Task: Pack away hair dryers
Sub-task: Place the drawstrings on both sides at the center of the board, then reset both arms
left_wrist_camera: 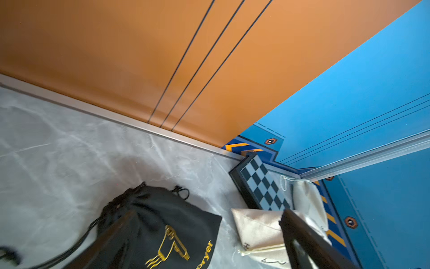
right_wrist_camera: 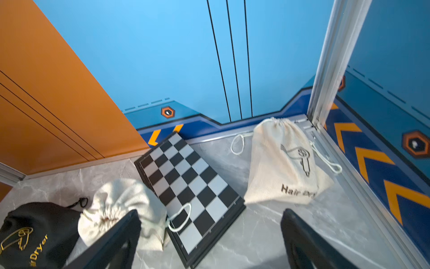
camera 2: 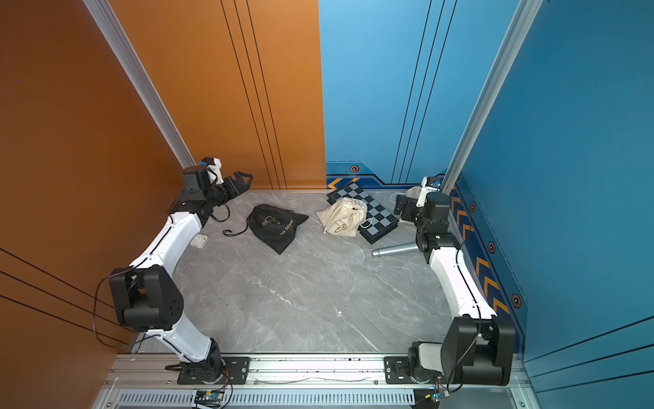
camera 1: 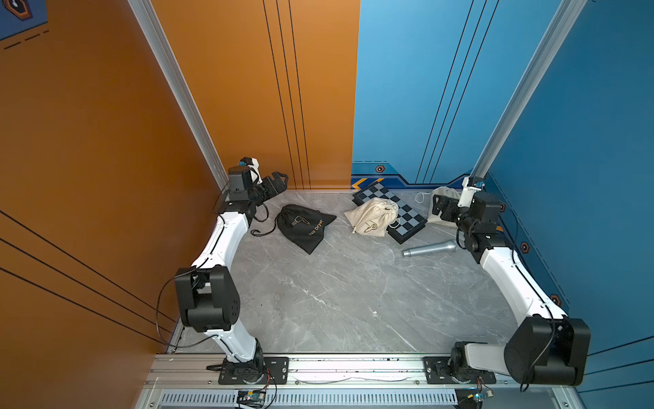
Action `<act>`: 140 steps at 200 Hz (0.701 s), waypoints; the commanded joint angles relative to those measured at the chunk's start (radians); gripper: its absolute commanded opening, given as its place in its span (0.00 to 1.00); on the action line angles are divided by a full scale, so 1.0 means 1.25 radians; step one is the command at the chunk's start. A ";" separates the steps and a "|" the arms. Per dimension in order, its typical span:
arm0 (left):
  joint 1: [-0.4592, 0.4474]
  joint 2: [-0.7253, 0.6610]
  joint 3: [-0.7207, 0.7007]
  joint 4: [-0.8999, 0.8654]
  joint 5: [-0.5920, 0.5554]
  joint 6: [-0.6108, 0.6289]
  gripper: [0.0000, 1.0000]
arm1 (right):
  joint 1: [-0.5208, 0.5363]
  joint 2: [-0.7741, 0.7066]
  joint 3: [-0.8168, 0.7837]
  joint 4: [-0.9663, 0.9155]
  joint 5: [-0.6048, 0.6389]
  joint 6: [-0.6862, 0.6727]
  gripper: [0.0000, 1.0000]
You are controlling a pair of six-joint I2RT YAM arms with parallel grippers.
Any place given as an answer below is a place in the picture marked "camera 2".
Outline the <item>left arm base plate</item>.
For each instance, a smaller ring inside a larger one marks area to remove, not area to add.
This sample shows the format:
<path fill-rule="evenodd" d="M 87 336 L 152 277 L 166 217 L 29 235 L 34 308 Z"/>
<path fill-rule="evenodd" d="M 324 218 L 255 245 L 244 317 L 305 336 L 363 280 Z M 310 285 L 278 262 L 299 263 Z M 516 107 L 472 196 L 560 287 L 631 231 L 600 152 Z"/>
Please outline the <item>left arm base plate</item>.
<path fill-rule="evenodd" d="M 215 364 L 180 363 L 177 383 L 180 385 L 244 385 L 250 370 L 250 357 L 222 357 Z"/>

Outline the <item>beige drawstring bag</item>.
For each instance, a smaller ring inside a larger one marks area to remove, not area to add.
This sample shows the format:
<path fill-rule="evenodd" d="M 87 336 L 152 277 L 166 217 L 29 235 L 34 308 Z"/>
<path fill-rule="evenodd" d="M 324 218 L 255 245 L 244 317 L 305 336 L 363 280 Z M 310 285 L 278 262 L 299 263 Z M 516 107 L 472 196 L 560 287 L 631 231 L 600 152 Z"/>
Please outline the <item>beige drawstring bag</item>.
<path fill-rule="evenodd" d="M 354 238 L 359 226 L 367 219 L 367 204 L 360 199 L 342 198 L 329 208 L 318 211 L 324 233 Z"/>

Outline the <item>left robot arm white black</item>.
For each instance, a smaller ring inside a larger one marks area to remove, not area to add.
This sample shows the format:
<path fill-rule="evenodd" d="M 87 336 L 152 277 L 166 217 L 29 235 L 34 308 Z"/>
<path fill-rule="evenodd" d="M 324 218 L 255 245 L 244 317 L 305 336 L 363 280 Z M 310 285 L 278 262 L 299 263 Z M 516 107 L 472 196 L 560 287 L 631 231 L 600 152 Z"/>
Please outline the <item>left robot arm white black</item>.
<path fill-rule="evenodd" d="M 157 339 L 179 359 L 170 370 L 186 384 L 228 383 L 228 367 L 217 342 L 197 329 L 184 312 L 184 298 L 172 275 L 183 253 L 214 209 L 247 192 L 254 177 L 221 175 L 217 158 L 206 158 L 182 172 L 183 188 L 153 242 L 129 266 L 105 279 L 119 325 Z"/>

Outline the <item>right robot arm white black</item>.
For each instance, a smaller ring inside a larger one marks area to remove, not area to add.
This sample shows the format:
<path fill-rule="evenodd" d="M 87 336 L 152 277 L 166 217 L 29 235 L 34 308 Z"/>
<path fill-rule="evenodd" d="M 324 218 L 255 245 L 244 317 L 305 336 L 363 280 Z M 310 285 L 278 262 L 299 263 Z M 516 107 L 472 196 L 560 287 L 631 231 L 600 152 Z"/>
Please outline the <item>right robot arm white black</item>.
<path fill-rule="evenodd" d="M 415 342 L 408 350 L 408 375 L 417 383 L 509 384 L 516 330 L 482 295 L 465 262 L 463 241 L 450 228 L 451 198 L 438 191 L 401 194 L 393 213 L 414 223 L 416 247 L 436 273 L 452 315 L 440 344 Z"/>

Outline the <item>black cloth bag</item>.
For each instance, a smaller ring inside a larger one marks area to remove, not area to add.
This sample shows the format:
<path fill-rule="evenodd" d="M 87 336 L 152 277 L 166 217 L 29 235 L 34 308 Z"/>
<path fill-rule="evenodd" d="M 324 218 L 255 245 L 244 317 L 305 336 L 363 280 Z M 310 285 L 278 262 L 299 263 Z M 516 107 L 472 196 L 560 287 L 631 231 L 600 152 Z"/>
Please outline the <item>black cloth bag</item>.
<path fill-rule="evenodd" d="M 296 230 L 309 216 L 270 204 L 255 206 L 246 218 L 246 227 L 237 233 L 226 229 L 222 234 L 236 237 L 250 231 L 264 244 L 281 255 L 296 238 Z"/>

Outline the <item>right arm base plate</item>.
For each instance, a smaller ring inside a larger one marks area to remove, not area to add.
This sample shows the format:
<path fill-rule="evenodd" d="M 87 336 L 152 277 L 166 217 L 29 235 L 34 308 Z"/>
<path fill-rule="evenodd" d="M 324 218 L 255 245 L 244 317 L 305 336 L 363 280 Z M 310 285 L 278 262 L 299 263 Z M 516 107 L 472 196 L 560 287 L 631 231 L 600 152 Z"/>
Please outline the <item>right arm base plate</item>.
<path fill-rule="evenodd" d="M 424 369 L 413 363 L 407 356 L 386 356 L 383 358 L 386 384 L 443 384 L 446 375 L 440 371 Z"/>

